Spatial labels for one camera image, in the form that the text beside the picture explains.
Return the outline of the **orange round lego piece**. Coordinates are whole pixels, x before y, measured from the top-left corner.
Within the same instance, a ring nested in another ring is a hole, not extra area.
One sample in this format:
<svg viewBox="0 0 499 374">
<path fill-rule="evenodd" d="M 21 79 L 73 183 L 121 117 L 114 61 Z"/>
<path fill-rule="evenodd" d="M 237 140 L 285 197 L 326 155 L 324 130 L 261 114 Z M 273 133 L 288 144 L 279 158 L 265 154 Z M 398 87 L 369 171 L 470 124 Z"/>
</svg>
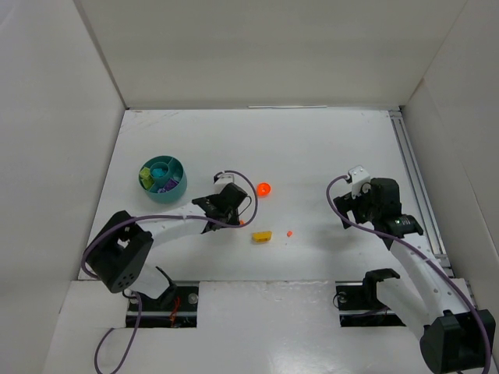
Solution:
<svg viewBox="0 0 499 374">
<path fill-rule="evenodd" d="M 271 185 L 266 182 L 261 182 L 257 185 L 257 196 L 263 198 L 271 192 Z"/>
</svg>

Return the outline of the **yellow curved lego brick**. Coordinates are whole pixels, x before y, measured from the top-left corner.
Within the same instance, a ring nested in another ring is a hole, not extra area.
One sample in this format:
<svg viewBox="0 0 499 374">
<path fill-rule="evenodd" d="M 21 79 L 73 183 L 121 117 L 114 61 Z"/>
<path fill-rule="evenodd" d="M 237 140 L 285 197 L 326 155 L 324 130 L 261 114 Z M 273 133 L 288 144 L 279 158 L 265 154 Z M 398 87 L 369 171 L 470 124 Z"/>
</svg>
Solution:
<svg viewBox="0 0 499 374">
<path fill-rule="evenodd" d="M 272 239 L 273 233 L 271 231 L 258 231 L 252 233 L 252 241 L 255 243 L 265 243 Z"/>
</svg>

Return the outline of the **purple curved lego brick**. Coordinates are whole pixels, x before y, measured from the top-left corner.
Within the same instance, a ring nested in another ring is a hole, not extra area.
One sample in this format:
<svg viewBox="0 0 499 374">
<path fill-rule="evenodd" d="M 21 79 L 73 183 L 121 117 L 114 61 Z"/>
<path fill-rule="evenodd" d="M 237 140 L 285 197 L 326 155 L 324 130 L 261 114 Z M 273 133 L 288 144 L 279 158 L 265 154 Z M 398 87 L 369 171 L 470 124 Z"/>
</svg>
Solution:
<svg viewBox="0 0 499 374">
<path fill-rule="evenodd" d="M 168 180 L 168 182 L 164 185 L 164 190 L 170 191 L 170 190 L 174 189 L 178 184 L 179 184 L 178 181 L 176 181 L 173 178 L 170 178 Z"/>
</svg>

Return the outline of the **teal rounded lego brick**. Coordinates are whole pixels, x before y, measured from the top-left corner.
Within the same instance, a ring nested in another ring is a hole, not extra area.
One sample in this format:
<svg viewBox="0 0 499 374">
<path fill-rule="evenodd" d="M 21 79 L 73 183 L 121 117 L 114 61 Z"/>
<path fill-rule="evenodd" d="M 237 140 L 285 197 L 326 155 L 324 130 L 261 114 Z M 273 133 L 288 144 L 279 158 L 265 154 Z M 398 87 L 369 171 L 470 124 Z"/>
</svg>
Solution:
<svg viewBox="0 0 499 374">
<path fill-rule="evenodd" d="M 164 168 L 153 168 L 150 173 L 154 178 L 162 178 L 167 174 L 167 171 Z"/>
</svg>

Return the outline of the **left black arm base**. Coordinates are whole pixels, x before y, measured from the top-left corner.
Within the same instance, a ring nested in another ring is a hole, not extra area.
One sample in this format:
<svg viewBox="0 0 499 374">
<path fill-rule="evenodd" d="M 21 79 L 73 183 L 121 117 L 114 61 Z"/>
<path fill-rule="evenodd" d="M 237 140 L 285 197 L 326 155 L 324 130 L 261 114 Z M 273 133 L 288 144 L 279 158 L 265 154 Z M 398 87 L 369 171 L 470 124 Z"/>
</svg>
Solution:
<svg viewBox="0 0 499 374">
<path fill-rule="evenodd" d="M 200 283 L 174 281 L 159 266 L 144 266 L 130 289 L 125 326 L 132 328 L 195 328 Z"/>
</svg>

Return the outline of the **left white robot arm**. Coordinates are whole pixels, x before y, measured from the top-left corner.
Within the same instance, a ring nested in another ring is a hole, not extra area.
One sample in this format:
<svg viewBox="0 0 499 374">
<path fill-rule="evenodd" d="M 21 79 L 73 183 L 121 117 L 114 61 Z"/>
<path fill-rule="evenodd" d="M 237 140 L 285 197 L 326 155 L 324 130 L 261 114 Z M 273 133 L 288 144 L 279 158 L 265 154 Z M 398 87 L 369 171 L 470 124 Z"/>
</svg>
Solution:
<svg viewBox="0 0 499 374">
<path fill-rule="evenodd" d="M 239 226 L 239 206 L 247 193 L 230 182 L 213 195 L 193 199 L 158 216 L 132 217 L 115 213 L 83 254 L 83 269 L 113 294 L 129 290 L 166 303 L 173 281 L 159 267 L 147 264 L 150 251 L 167 242 Z"/>
</svg>

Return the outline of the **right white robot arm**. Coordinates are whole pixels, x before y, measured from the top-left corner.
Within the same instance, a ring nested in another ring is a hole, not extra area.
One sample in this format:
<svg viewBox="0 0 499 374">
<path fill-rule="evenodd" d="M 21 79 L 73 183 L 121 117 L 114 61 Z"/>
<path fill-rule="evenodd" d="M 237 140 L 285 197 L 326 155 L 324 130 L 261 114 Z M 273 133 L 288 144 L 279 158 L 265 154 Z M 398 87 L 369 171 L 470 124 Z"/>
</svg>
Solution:
<svg viewBox="0 0 499 374">
<path fill-rule="evenodd" d="M 360 319 L 392 311 L 418 340 L 432 373 L 489 372 L 495 319 L 488 310 L 477 309 L 445 273 L 416 218 L 402 212 L 398 183 L 363 171 L 336 179 L 352 187 L 327 200 L 343 227 L 380 238 L 414 286 L 408 288 L 391 268 L 370 270 L 359 283 L 337 283 L 338 309 Z"/>
</svg>

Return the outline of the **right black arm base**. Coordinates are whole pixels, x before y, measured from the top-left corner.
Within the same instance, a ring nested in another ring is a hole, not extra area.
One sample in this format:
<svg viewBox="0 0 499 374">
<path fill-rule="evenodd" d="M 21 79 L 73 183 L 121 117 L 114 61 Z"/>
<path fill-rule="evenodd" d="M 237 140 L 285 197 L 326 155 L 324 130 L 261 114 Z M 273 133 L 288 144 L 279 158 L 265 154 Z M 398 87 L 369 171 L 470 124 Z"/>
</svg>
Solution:
<svg viewBox="0 0 499 374">
<path fill-rule="evenodd" d="M 405 326 L 401 319 L 377 299 L 377 285 L 399 279 L 393 269 L 371 270 L 360 281 L 336 281 L 333 304 L 341 327 Z"/>
</svg>

